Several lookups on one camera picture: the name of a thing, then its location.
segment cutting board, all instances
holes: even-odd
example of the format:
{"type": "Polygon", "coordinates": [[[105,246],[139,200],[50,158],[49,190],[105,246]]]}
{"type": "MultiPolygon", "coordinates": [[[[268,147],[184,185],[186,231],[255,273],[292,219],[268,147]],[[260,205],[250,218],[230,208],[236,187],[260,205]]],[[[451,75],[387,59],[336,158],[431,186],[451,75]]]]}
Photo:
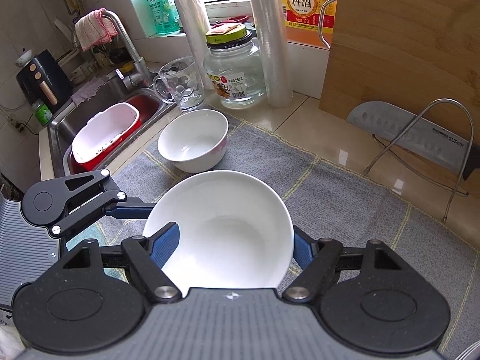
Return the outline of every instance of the cutting board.
{"type": "MultiPolygon", "coordinates": [[[[343,119],[360,103],[381,100],[415,114],[449,97],[469,110],[480,145],[480,0],[338,0],[320,108],[343,119]]],[[[426,118],[470,138],[453,105],[426,118]]],[[[455,176],[432,167],[429,176],[455,176]]],[[[480,197],[480,170],[465,188],[480,197]]]]}

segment plastic wrap roll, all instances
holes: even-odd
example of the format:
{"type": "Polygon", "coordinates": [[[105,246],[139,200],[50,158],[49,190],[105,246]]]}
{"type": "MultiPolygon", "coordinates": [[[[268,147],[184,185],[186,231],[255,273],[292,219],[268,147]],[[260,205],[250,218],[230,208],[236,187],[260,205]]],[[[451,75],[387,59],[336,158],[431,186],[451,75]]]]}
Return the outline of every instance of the plastic wrap roll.
{"type": "Polygon", "coordinates": [[[205,4],[200,0],[174,0],[191,53],[200,67],[205,89],[213,90],[213,83],[203,68],[203,59],[209,53],[205,34],[210,30],[205,4]]]}
{"type": "Polygon", "coordinates": [[[288,107],[292,102],[287,34],[281,0],[250,0],[258,34],[268,104],[288,107]]]}

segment beige tile countertop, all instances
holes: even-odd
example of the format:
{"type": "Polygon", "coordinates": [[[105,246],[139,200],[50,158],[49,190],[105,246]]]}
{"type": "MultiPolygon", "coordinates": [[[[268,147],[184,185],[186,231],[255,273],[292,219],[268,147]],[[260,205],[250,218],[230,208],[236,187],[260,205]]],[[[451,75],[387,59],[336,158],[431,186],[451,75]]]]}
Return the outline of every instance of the beige tile countertop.
{"type": "MultiPolygon", "coordinates": [[[[321,111],[318,109],[318,99],[307,98],[298,93],[294,94],[292,104],[282,109],[273,109],[264,100],[245,110],[230,110],[223,107],[218,96],[213,93],[207,96],[205,102],[275,132],[294,145],[358,173],[361,173],[381,150],[381,147],[372,140],[370,133],[321,111]]],[[[180,113],[180,110],[175,108],[143,133],[112,161],[108,166],[111,173],[115,174],[135,158],[146,145],[157,138],[160,130],[180,113]]],[[[40,133],[39,145],[42,180],[52,178],[53,168],[46,129],[40,133]]],[[[420,161],[404,150],[396,148],[395,152],[411,166],[416,168],[419,165],[420,161]]],[[[428,169],[425,169],[425,164],[422,166],[422,171],[430,175],[428,169]]],[[[442,219],[450,193],[420,178],[391,155],[383,156],[373,167],[369,177],[391,188],[434,218],[442,219]]],[[[476,247],[480,247],[479,208],[479,199],[455,196],[446,224],[476,247]]]]}

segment knife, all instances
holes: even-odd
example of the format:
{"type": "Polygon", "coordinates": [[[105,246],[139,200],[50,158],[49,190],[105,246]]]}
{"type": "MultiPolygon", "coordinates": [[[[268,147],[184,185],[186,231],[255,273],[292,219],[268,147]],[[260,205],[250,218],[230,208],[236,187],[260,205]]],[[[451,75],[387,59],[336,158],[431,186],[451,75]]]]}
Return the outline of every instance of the knife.
{"type": "MultiPolygon", "coordinates": [[[[412,112],[393,104],[370,101],[355,107],[346,121],[364,131],[392,141],[415,116],[412,112]]],[[[397,145],[458,174],[469,143],[453,132],[421,118],[397,142],[397,145]]],[[[463,179],[467,180],[478,168],[480,168],[480,147],[473,145],[463,172],[463,179]]]]}

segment glass mug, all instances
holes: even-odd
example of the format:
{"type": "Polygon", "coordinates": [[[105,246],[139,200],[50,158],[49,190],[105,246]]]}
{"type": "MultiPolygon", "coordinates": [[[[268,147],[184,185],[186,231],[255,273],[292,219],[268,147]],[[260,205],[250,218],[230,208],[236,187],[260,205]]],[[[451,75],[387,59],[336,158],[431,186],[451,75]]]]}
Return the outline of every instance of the glass mug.
{"type": "Polygon", "coordinates": [[[203,103],[203,83],[198,64],[191,56],[167,63],[153,80],[153,89],[161,101],[176,103],[182,111],[191,111],[203,103]],[[157,87],[162,80],[166,91],[157,87]]]}

